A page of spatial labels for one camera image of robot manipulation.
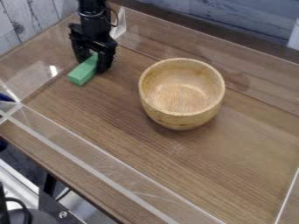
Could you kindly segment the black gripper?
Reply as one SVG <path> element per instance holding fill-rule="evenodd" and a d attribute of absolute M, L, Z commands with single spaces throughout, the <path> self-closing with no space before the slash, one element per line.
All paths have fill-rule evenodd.
<path fill-rule="evenodd" d="M 78 63 L 89 56 L 90 52 L 97 53 L 96 71 L 102 74 L 112 65 L 117 42 L 110 37 L 110 29 L 116 27 L 110 23 L 110 12 L 78 13 L 78 24 L 69 24 L 69 39 Z"/>

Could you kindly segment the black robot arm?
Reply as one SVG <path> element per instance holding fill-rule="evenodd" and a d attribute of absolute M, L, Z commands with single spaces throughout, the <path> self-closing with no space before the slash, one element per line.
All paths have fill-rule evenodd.
<path fill-rule="evenodd" d="M 112 66 L 117 42 L 110 37 L 112 9 L 108 0 L 78 0 L 79 23 L 70 23 L 69 40 L 77 62 L 97 54 L 96 72 L 102 74 Z"/>

